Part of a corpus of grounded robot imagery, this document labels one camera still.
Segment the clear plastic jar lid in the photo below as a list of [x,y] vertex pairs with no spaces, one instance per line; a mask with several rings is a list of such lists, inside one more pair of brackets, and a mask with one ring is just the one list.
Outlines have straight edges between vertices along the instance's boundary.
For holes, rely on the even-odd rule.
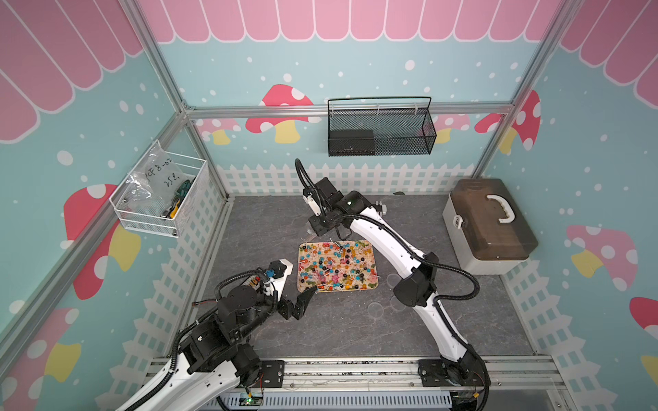
[[390,289],[394,289],[402,280],[398,274],[390,274],[387,276],[387,285]]

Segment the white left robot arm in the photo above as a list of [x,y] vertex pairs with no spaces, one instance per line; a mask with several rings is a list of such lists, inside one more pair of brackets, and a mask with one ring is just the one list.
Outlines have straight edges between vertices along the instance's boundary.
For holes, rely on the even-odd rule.
[[292,269],[288,260],[275,260],[221,281],[214,308],[176,334],[167,363],[120,408],[199,410],[229,390],[262,382],[262,361],[248,337],[276,313],[299,320],[317,291],[284,298]]

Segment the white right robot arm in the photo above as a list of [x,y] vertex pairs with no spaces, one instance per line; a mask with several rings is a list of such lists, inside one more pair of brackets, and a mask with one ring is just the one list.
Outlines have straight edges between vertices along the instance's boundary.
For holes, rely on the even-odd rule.
[[[295,171],[303,187],[303,198],[313,211],[308,222],[315,234],[324,236],[343,227],[369,241],[399,274],[394,296],[421,318],[438,347],[448,380],[464,385],[476,378],[483,384],[483,391],[488,391],[491,380],[485,361],[457,331],[443,307],[444,301],[469,301],[478,296],[480,284],[475,276],[440,263],[434,253],[413,247],[385,222],[375,203],[358,191],[344,195],[325,177],[313,182],[300,159],[295,160]],[[441,294],[435,283],[440,270],[466,278],[473,290],[465,295]]]

